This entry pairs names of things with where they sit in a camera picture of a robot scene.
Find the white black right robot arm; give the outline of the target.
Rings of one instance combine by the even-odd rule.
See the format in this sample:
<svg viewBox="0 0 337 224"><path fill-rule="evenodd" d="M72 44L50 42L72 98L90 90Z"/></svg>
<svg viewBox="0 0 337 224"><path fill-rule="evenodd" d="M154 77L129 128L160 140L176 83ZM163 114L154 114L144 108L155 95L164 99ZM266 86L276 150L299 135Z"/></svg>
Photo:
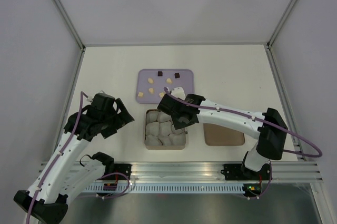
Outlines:
<svg viewBox="0 0 337 224"><path fill-rule="evenodd" d="M181 91L164 89L157 109L169 115L176 129L196 123L213 124L246 134L256 140L240 166L241 175L253 179L269 161L282 159L287 126L278 110L252 112L217 104L201 95L178 97Z"/></svg>

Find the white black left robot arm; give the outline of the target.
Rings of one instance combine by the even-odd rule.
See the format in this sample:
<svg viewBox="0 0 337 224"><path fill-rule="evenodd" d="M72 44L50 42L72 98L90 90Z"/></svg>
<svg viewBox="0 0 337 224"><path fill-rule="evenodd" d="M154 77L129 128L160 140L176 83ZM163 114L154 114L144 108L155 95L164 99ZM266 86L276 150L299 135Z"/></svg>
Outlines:
<svg viewBox="0 0 337 224"><path fill-rule="evenodd" d="M67 177L74 162L96 136L106 139L134 121L119 98L100 92L84 106L85 98L87 95L80 93L79 110L68 118L44 170L27 190L19 190L14 196L16 204L26 212L26 223L31 218L42 223L60 223L71 203L96 180L126 180L126 188L110 198L122 196L131 185L130 176L117 170L114 158L103 152L90 156L89 162L75 175Z"/></svg>

